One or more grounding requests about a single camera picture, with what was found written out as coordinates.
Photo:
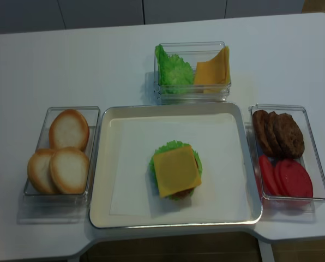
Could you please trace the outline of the white paper sheet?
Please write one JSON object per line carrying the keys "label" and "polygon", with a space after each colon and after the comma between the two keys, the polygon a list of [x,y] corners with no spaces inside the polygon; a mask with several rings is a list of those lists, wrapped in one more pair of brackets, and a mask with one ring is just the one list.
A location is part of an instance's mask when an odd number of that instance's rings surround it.
{"label": "white paper sheet", "polygon": [[[222,115],[220,123],[128,120],[120,127],[111,215],[226,221],[249,215],[242,149],[231,115]],[[172,140],[190,144],[203,167],[201,185],[178,201],[160,198],[148,171],[154,151]]]}

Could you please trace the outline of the brown patty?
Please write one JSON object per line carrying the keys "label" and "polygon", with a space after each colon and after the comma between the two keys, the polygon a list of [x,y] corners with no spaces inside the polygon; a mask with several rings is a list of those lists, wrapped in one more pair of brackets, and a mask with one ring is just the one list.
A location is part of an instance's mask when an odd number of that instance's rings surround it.
{"label": "brown patty", "polygon": [[257,110],[253,113],[252,115],[252,123],[254,126],[257,142],[260,145],[262,152],[267,156],[267,157],[273,157],[273,151],[272,148],[270,147],[264,124],[266,121],[266,118],[268,116],[268,113],[264,110]]}
{"label": "brown patty", "polygon": [[284,153],[276,139],[273,126],[274,120],[277,116],[278,115],[274,111],[270,112],[266,117],[264,128],[268,143],[273,151],[273,157],[282,158],[284,156]]}
{"label": "brown patty", "polygon": [[286,158],[297,159],[303,155],[305,150],[303,134],[291,115],[287,113],[277,115],[273,129]]}

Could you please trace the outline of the clear patty tomato container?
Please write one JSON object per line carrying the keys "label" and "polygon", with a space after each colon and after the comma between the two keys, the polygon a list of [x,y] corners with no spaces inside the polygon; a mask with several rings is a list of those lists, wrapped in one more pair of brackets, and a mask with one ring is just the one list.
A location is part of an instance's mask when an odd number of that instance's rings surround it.
{"label": "clear patty tomato container", "polygon": [[[263,181],[262,174],[260,171],[260,165],[258,159],[261,155],[265,155],[262,152],[260,145],[257,142],[254,126],[252,123],[252,115],[257,110],[264,110],[267,113],[274,111],[277,115],[287,113],[293,117],[298,127],[301,129],[304,138],[305,150],[300,158],[293,159],[301,164],[307,173],[309,174],[313,186],[314,195],[312,198],[297,198],[290,196],[274,196],[270,195],[268,189]],[[305,206],[312,202],[325,202],[325,176],[323,173],[321,161],[318,155],[318,151],[315,144],[315,139],[310,127],[310,122],[306,110],[302,106],[293,105],[264,105],[256,104],[249,107],[250,113],[250,139],[249,144],[251,148],[251,155],[254,162],[255,174],[258,184],[258,190],[260,196],[265,200],[277,201],[279,203],[286,203],[292,206]],[[273,168],[278,161],[282,161],[286,158],[285,155],[282,158],[268,157]]]}

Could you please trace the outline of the clear bun container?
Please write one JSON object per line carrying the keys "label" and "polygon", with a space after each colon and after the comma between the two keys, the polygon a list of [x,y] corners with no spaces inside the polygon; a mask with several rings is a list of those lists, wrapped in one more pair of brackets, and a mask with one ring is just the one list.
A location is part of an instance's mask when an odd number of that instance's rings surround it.
{"label": "clear bun container", "polygon": [[87,147],[82,151],[90,161],[87,177],[86,190],[82,194],[43,194],[38,192],[30,183],[28,176],[25,187],[23,189],[23,200],[27,203],[35,205],[83,205],[88,202],[90,192],[92,190],[95,161],[97,159],[100,109],[97,106],[78,106],[78,107],[51,107],[47,110],[43,126],[40,131],[39,139],[35,152],[41,148],[50,148],[49,145],[49,129],[55,118],[63,111],[74,109],[80,112],[89,125],[89,139]]}

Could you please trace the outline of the middle brown patty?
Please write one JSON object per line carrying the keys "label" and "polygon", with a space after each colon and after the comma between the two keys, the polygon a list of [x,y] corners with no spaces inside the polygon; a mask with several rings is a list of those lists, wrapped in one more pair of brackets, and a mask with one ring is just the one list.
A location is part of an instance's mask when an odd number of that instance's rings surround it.
{"label": "middle brown patty", "polygon": [[274,111],[270,112],[266,117],[264,128],[268,143],[273,151],[273,157],[282,158],[284,156],[284,153],[276,139],[273,126],[274,120],[277,116],[278,115]]}

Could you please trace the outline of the white serving tray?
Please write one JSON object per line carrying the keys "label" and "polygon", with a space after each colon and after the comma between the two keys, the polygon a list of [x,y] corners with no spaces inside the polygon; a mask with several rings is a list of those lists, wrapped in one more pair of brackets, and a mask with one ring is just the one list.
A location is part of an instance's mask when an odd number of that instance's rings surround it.
{"label": "white serving tray", "polygon": [[[161,198],[149,169],[170,141],[195,150],[201,185]],[[96,228],[255,224],[262,216],[239,107],[230,102],[109,108],[101,123],[90,222]]]}

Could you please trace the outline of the clear lettuce cheese container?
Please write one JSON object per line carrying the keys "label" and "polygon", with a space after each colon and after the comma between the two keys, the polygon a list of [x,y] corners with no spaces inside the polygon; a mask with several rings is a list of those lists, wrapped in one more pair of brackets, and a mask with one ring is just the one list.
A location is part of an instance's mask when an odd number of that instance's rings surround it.
{"label": "clear lettuce cheese container", "polygon": [[[223,41],[198,42],[198,43],[161,43],[165,52],[181,57],[192,67],[194,79],[198,62],[207,62],[214,58],[225,46]],[[177,104],[187,102],[221,102],[225,101],[230,94],[231,82],[228,85],[198,86],[194,83],[185,94],[162,94],[159,85],[158,60],[154,50],[154,94],[162,104]]]}

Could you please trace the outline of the middle tomato slice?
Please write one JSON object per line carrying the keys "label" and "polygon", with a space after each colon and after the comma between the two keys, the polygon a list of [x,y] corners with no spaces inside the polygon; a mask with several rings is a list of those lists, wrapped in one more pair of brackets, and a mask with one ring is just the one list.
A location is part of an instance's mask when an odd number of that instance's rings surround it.
{"label": "middle tomato slice", "polygon": [[280,179],[280,165],[281,165],[282,161],[278,161],[275,165],[274,168],[274,179],[275,179],[275,183],[276,186],[278,187],[278,191],[279,193],[277,195],[279,196],[285,196],[286,192],[285,189],[281,183],[281,179]]}

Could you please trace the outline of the bun half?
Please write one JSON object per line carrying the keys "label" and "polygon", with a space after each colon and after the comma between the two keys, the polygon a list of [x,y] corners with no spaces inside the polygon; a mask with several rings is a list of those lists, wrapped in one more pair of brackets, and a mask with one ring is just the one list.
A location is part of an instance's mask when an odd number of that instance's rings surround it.
{"label": "bun half", "polygon": [[89,125],[85,117],[74,109],[61,112],[49,129],[51,149],[75,147],[84,151],[89,139]]}
{"label": "bun half", "polygon": [[86,190],[89,158],[75,147],[56,150],[50,159],[50,174],[63,194],[82,194]]}
{"label": "bun half", "polygon": [[50,173],[50,160],[55,150],[50,148],[38,149],[29,159],[27,175],[30,183],[40,193],[58,194]]}

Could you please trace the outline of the left brown patty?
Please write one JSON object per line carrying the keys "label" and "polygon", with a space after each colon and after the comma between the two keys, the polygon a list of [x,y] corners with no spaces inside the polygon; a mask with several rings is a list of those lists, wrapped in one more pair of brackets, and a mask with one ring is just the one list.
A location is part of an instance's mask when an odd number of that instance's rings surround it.
{"label": "left brown patty", "polygon": [[262,152],[267,156],[267,157],[273,157],[273,151],[272,148],[270,147],[264,124],[266,121],[266,118],[268,116],[268,113],[264,110],[257,110],[253,113],[252,115],[252,123],[254,126],[257,142],[260,145]]}

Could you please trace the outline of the tomato slice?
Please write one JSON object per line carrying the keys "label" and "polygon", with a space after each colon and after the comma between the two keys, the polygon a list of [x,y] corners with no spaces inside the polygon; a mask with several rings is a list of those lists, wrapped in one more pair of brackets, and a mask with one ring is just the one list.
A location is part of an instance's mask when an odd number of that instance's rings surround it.
{"label": "tomato slice", "polygon": [[279,193],[277,195],[279,196],[285,196],[286,192],[285,189],[281,183],[281,179],[280,179],[280,165],[281,165],[282,161],[278,161],[275,165],[274,168],[274,179],[275,179],[275,183],[276,186],[278,187],[278,191]]}
{"label": "tomato slice", "polygon": [[280,191],[278,186],[276,185],[276,181],[274,177],[274,168],[269,158],[265,155],[261,155],[258,159],[258,162],[260,165],[262,178],[268,189],[268,192],[270,193],[270,195],[278,196]]}
{"label": "tomato slice", "polygon": [[286,196],[313,197],[311,178],[305,168],[295,160],[285,159],[280,162],[278,178]]}

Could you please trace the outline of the green lettuce leaf in container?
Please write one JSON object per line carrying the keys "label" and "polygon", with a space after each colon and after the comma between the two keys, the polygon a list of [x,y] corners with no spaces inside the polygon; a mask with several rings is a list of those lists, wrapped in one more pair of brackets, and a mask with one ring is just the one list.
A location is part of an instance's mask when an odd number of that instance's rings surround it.
{"label": "green lettuce leaf in container", "polygon": [[176,54],[169,56],[161,44],[155,47],[155,56],[158,60],[161,93],[188,93],[186,86],[194,83],[194,73],[190,64]]}

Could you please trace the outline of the cheese slices in container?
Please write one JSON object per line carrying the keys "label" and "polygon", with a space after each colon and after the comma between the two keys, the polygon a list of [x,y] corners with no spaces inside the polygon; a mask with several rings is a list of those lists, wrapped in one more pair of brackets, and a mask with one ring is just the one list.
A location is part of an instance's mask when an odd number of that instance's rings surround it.
{"label": "cheese slices in container", "polygon": [[194,85],[228,85],[230,77],[230,49],[225,46],[214,58],[207,62],[198,62]]}

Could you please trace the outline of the left tomato slice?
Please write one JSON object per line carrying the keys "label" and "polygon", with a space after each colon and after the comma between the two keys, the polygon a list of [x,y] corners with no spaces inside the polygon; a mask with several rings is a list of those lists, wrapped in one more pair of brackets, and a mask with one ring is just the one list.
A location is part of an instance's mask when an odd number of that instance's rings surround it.
{"label": "left tomato slice", "polygon": [[274,177],[274,168],[269,158],[265,155],[261,155],[258,159],[258,162],[260,165],[262,178],[268,189],[268,192],[270,193],[270,195],[278,196],[280,191],[278,186],[276,185],[276,181]]}

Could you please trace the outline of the right brown patty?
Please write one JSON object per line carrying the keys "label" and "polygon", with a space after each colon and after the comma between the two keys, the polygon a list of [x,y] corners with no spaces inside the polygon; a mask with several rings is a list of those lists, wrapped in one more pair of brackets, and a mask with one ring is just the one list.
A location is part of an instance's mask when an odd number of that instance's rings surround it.
{"label": "right brown patty", "polygon": [[287,113],[277,115],[273,129],[286,158],[297,159],[303,155],[305,150],[303,134],[291,115]]}

